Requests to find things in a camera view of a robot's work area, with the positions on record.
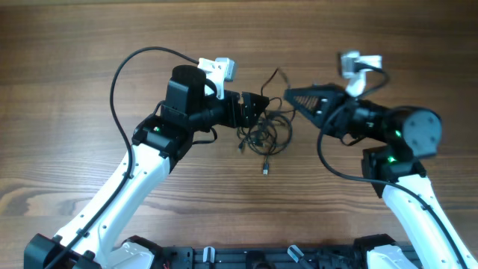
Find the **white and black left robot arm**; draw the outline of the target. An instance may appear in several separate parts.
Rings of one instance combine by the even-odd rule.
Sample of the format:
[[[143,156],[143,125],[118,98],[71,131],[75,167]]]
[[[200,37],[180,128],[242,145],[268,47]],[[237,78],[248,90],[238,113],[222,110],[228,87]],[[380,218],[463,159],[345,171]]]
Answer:
[[[251,127],[269,99],[225,90],[232,74],[211,68],[177,66],[164,101],[126,141],[121,164],[92,200],[53,238],[35,235],[24,251],[25,268],[167,268],[162,247],[133,236],[115,247],[118,236],[149,193],[163,182],[196,144],[195,132],[215,125]]]

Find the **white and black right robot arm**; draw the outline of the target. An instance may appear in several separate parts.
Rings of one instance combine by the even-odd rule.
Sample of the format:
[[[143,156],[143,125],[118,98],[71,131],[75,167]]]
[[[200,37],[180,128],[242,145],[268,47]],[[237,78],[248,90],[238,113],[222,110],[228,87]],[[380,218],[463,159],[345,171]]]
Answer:
[[[342,179],[370,183],[394,213],[424,268],[476,268],[477,261],[441,208],[420,162],[437,154],[441,118],[427,108],[386,108],[349,96],[336,84],[289,89],[285,100],[320,129],[317,154],[324,160],[324,136],[355,143],[365,138],[381,146],[364,149],[361,175],[324,167]]]

